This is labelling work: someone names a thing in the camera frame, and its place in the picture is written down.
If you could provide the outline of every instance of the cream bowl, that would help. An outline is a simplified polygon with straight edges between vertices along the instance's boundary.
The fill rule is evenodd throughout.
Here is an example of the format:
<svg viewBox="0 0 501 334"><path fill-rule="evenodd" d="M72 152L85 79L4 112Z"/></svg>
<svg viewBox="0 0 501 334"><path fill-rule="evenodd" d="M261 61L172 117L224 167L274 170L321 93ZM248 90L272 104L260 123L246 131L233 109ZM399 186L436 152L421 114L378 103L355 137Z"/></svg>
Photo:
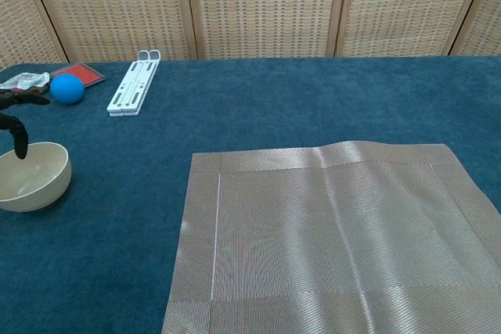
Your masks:
<svg viewBox="0 0 501 334"><path fill-rule="evenodd" d="M0 208L33 211L53 203L71 180L68 151L54 142L28 146L24 160L14 150L0 156Z"/></svg>

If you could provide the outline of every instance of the blue carpet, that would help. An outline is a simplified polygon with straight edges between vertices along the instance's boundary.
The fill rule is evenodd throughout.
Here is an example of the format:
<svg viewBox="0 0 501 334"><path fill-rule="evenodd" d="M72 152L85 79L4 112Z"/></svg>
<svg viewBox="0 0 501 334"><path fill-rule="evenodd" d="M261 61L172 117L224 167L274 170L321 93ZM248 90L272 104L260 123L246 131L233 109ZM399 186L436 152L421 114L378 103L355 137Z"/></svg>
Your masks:
<svg viewBox="0 0 501 334"><path fill-rule="evenodd" d="M194 152L445 143L501 208L501 57L165 61L141 113L110 118L128 64L90 64L107 79L75 106L6 111L66 146L74 175L44 210L0 210L3 334L159 333Z"/></svg>

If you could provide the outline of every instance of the black robotic arm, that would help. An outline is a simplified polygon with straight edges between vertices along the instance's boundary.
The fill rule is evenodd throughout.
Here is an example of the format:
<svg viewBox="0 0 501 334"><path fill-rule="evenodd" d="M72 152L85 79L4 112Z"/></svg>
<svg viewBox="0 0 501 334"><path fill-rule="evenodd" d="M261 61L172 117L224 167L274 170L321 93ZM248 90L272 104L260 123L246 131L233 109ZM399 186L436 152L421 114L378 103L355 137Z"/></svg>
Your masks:
<svg viewBox="0 0 501 334"><path fill-rule="evenodd" d="M0 89L0 111L12 105L22 105L33 103L35 105L48 105L50 101L31 90L13 92L11 90ZM26 157L28 151L28 133L23 123L16 117L11 117L0 113L0 129L8 130L14 138L14 150L20 159Z"/></svg>

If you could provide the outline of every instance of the blue ball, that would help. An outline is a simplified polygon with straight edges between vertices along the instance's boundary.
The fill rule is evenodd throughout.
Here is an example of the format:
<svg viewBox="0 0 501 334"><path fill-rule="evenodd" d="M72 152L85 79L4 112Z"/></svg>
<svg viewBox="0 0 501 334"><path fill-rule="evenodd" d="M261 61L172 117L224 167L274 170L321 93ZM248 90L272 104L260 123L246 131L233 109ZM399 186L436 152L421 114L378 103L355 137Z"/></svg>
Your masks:
<svg viewBox="0 0 501 334"><path fill-rule="evenodd" d="M83 83L73 74L60 74L50 83L50 93L62 103L76 103L84 98L84 92Z"/></svg>

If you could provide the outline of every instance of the woven screen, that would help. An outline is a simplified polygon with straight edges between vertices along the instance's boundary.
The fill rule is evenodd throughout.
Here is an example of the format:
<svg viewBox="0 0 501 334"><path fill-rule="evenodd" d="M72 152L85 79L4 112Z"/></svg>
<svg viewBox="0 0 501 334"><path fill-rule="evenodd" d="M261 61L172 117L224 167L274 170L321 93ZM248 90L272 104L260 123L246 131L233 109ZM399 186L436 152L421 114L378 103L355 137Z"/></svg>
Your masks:
<svg viewBox="0 0 501 334"><path fill-rule="evenodd" d="M333 0L198 0L195 6L199 52L207 58L326 54Z"/></svg>
<svg viewBox="0 0 501 334"><path fill-rule="evenodd" d="M501 55L501 0L480 0L478 13L460 53Z"/></svg>
<svg viewBox="0 0 501 334"><path fill-rule="evenodd" d="M34 0L0 0L0 70L63 60L52 38Z"/></svg>
<svg viewBox="0 0 501 334"><path fill-rule="evenodd" d="M337 54L422 56L448 53L446 42L465 0L351 0Z"/></svg>
<svg viewBox="0 0 501 334"><path fill-rule="evenodd" d="M189 57L181 0L46 2L72 60L133 60L149 48L160 49L163 59Z"/></svg>

